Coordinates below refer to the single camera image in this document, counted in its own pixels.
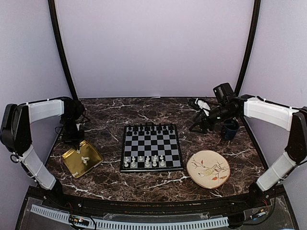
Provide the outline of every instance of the dark marble surface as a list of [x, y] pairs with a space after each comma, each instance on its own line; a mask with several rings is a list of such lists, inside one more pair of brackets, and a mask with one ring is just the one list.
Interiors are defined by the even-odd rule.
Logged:
[[[223, 141], [221, 126], [209, 134], [189, 132], [196, 114], [187, 105], [187, 98], [119, 98], [84, 99], [90, 123], [85, 123], [85, 139], [103, 155], [104, 162], [79, 179], [74, 179], [61, 155], [69, 147], [57, 141], [47, 168], [63, 184], [66, 194], [135, 202], [191, 201], [233, 196], [248, 192], [264, 168], [240, 122], [233, 141]], [[123, 128], [145, 122], [177, 125], [184, 166], [201, 150], [213, 150], [224, 156], [231, 167], [228, 181], [217, 189], [205, 189], [189, 177], [186, 170], [177, 172], [120, 173]]]

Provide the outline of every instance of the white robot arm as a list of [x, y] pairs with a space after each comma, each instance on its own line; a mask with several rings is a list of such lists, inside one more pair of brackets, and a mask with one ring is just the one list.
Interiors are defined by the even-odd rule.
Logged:
[[284, 128], [290, 132], [288, 145], [278, 160], [250, 186], [254, 193], [264, 192], [274, 184], [283, 180], [307, 156], [307, 107], [292, 108], [289, 106], [266, 101], [260, 97], [242, 95], [237, 97], [229, 83], [221, 84], [213, 89], [218, 106], [209, 111], [209, 115], [202, 112], [201, 119], [190, 128], [200, 126], [203, 133], [213, 130], [214, 124], [238, 115], [260, 119]]
[[20, 162], [31, 178], [57, 196], [62, 194], [61, 184], [37, 156], [32, 145], [30, 125], [42, 119], [61, 116], [60, 123], [64, 127], [62, 140], [78, 149], [80, 141], [84, 139], [84, 132], [78, 130], [75, 120], [83, 112], [81, 102], [68, 97], [20, 105], [9, 104], [4, 112], [0, 140], [13, 153], [11, 160]]

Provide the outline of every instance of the ceramic plate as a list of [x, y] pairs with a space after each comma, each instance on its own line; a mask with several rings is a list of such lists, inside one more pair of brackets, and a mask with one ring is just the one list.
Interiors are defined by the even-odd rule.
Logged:
[[210, 150], [195, 153], [187, 163], [187, 170], [193, 181], [210, 189], [221, 186], [230, 176], [227, 160]]

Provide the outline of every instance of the purple wall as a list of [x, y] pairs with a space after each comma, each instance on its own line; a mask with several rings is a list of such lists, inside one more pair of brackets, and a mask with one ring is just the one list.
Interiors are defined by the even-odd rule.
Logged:
[[[52, 31], [48, 2], [11, 0], [0, 7], [0, 120], [9, 103], [69, 96]], [[47, 159], [56, 134], [57, 118], [32, 125], [33, 145]], [[1, 229], [12, 230], [33, 180], [0, 144]]]
[[[307, 106], [307, 2], [262, 1], [255, 43], [241, 94], [259, 95], [291, 106]], [[289, 134], [256, 119], [248, 121], [271, 165]], [[307, 165], [285, 180], [300, 229], [307, 228]]]
[[235, 87], [253, 0], [57, 1], [81, 98], [213, 96]]

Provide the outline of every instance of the blue cup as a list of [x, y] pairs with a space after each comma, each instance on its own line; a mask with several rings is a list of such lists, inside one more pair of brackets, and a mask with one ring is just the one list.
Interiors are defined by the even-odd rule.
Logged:
[[239, 123], [234, 119], [227, 119], [223, 123], [221, 136], [224, 140], [233, 140], [238, 130]]

